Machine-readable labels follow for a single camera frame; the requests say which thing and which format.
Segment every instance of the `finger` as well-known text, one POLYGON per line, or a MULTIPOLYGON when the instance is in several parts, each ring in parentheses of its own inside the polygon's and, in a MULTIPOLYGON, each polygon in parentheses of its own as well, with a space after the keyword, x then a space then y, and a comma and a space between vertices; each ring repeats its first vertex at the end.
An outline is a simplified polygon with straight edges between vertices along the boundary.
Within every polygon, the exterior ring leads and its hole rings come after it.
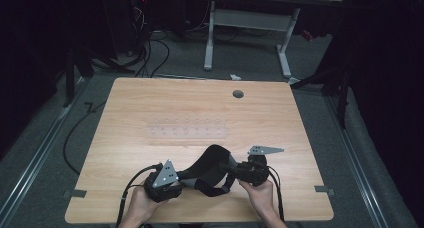
POLYGON ((238 180, 241 187, 243 187, 246 191, 249 191, 252 188, 252 185, 245 181, 238 180))

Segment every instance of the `black strap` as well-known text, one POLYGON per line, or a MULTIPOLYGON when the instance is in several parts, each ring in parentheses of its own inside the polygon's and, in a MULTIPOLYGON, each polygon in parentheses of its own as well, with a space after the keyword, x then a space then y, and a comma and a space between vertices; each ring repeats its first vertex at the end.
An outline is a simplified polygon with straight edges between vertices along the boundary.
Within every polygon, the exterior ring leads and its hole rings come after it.
POLYGON ((199 190, 209 197, 223 195, 230 192, 235 178, 227 176, 225 184, 215 188, 227 174, 220 168, 220 164, 237 166, 230 151, 219 145, 211 145, 192 166, 177 172, 177 175, 182 184, 199 190))

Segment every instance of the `metal bracket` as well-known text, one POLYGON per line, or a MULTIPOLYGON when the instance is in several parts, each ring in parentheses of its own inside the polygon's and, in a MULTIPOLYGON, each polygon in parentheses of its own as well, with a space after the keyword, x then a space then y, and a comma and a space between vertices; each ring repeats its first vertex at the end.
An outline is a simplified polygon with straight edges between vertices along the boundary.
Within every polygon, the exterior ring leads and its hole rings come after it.
POLYGON ((328 196, 333 196, 336 194, 333 189, 330 189, 327 186, 315 186, 315 192, 325 192, 328 194, 328 196))
POLYGON ((62 197, 66 199, 69 199, 71 197, 84 198, 86 194, 87 194, 87 191, 85 190, 72 190, 72 191, 65 190, 62 197))
POLYGON ((159 172, 156 180, 153 182, 153 187, 160 187, 168 184, 172 184, 178 181, 178 175, 172 165, 171 160, 167 160, 162 170, 159 172))
POLYGON ((274 148, 274 147, 267 147, 267 146, 252 146, 250 150, 247 152, 249 155, 267 155, 272 153, 278 153, 283 152, 284 149, 282 148, 274 148))

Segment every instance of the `right hand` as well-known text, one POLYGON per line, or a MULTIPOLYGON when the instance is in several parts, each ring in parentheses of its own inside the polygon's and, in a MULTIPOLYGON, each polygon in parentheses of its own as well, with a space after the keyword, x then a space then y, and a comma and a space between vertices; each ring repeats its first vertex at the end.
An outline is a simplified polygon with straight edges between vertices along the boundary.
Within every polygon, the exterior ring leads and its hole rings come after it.
POLYGON ((241 180, 239 180, 239 184, 247 191, 247 194, 249 194, 250 203, 260 217, 262 217, 265 212, 274 211, 273 184, 271 181, 267 180, 256 187, 241 180))

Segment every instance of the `metal rail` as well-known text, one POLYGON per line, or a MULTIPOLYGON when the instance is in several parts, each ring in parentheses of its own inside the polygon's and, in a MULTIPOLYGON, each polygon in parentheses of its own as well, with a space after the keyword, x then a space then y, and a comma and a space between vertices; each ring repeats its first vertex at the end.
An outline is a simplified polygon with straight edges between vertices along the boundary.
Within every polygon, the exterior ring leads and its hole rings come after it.
POLYGON ((359 191, 361 192, 365 206, 368 209, 374 226, 378 228, 388 228, 389 226, 387 224, 386 218, 384 217, 383 211, 380 208, 374 190, 371 184, 369 183, 364 170, 362 169, 362 165, 359 161, 358 156, 356 155, 355 149, 353 147, 352 142, 350 141, 349 135, 347 131, 340 126, 339 120, 337 118, 337 107, 335 101, 331 97, 324 97, 324 101, 332 113, 331 117, 333 118, 333 121, 339 131, 339 135, 344 143, 344 148, 346 156, 348 158, 347 160, 349 166, 352 169, 353 176, 355 177, 359 191))
POLYGON ((87 84, 87 80, 80 78, 77 83, 75 98, 72 102, 69 103, 67 107, 63 108, 59 116, 53 122, 52 126, 50 127, 50 130, 48 131, 46 137, 44 138, 34 157, 32 158, 27 168, 19 178, 19 181, 17 182, 13 191, 10 193, 9 198, 3 204, 0 210, 0 227, 9 226, 9 223, 12 221, 16 210, 18 209, 22 200, 25 198, 25 195, 27 194, 29 188, 37 177, 38 172, 40 171, 47 157, 49 156, 53 144, 56 140, 56 136, 59 133, 60 128, 62 127, 66 117, 68 116, 69 111, 72 109, 73 104, 75 104, 75 101, 82 93, 82 91, 86 88, 87 84))

